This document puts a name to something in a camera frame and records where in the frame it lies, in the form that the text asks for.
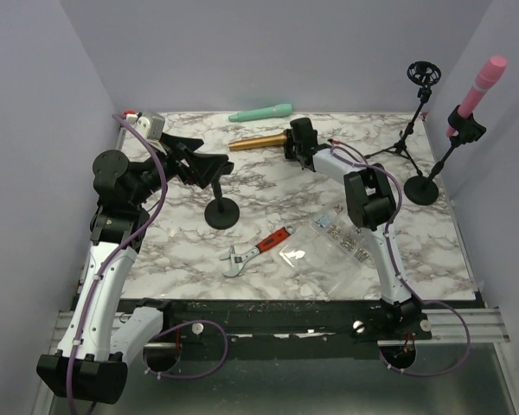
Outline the gold microphone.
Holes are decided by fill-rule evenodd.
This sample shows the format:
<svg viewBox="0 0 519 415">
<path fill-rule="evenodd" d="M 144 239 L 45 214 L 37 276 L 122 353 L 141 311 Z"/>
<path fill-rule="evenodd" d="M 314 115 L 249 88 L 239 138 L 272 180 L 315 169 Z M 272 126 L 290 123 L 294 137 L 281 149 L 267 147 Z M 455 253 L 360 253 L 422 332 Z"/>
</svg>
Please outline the gold microphone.
<svg viewBox="0 0 519 415">
<path fill-rule="evenodd" d="M 253 150 L 265 147 L 277 147 L 283 146 L 287 141 L 286 133 L 280 132 L 279 134 L 264 136 L 264 137 L 252 137 L 241 139 L 239 141 L 232 142 L 228 145 L 231 151 L 239 150 Z"/>
</svg>

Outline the green microphone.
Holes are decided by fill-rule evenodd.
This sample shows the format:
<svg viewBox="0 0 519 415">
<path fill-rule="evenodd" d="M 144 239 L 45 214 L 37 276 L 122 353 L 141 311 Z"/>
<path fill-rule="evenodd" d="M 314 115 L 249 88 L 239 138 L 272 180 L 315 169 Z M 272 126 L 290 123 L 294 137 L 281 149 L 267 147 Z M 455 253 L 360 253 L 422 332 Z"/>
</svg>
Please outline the green microphone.
<svg viewBox="0 0 519 415">
<path fill-rule="evenodd" d="M 228 116 L 228 121 L 233 123 L 255 121 L 268 118 L 284 118 L 291 115 L 293 107 L 291 104 L 278 104 L 271 107 L 237 112 Z"/>
</svg>

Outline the black round-base microphone stand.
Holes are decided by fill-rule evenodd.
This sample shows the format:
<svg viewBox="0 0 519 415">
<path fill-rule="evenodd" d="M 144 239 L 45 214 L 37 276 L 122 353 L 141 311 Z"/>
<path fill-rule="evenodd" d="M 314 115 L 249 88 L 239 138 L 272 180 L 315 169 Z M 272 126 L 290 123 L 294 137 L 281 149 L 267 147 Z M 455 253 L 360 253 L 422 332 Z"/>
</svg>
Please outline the black round-base microphone stand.
<svg viewBox="0 0 519 415">
<path fill-rule="evenodd" d="M 216 230 L 227 230 L 233 227 L 240 218 L 240 209 L 231 199 L 224 197 L 220 179 L 233 172 L 234 164 L 228 162 L 215 176 L 211 183 L 214 199 L 206 206 L 204 219 L 210 227 Z"/>
</svg>

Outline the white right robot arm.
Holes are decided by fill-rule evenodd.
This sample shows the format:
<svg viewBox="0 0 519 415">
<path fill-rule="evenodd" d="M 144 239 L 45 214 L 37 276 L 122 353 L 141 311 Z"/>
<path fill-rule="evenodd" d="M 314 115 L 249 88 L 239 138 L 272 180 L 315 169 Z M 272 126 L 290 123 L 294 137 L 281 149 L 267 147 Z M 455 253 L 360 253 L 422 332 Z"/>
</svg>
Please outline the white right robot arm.
<svg viewBox="0 0 519 415">
<path fill-rule="evenodd" d="M 394 220 L 403 202 L 397 179 L 346 143 L 319 143 L 309 118 L 290 122 L 284 148 L 286 159 L 343 185 L 348 216 L 361 230 L 380 280 L 381 330 L 401 338 L 422 319 L 422 302 L 406 281 L 395 238 Z"/>
</svg>

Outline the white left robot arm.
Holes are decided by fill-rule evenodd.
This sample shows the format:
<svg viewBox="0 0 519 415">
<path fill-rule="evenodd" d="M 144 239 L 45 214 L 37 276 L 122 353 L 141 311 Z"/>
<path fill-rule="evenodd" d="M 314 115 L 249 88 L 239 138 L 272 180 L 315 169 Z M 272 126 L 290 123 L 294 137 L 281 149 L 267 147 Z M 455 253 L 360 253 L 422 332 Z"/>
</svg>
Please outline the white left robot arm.
<svg viewBox="0 0 519 415">
<path fill-rule="evenodd" d="M 163 134 L 161 149 L 143 162 L 120 150 L 106 150 L 93 162 L 98 208 L 91 221 L 86 276 L 71 322 L 52 354 L 43 354 L 36 372 L 57 397 L 115 404 L 125 389 L 131 362 L 151 339 L 168 340 L 175 328 L 170 303 L 143 300 L 125 326 L 113 327 L 121 291 L 156 213 L 144 204 L 177 177 L 219 196 L 219 179 L 234 165 L 226 154 L 198 152 L 201 139 Z"/>
</svg>

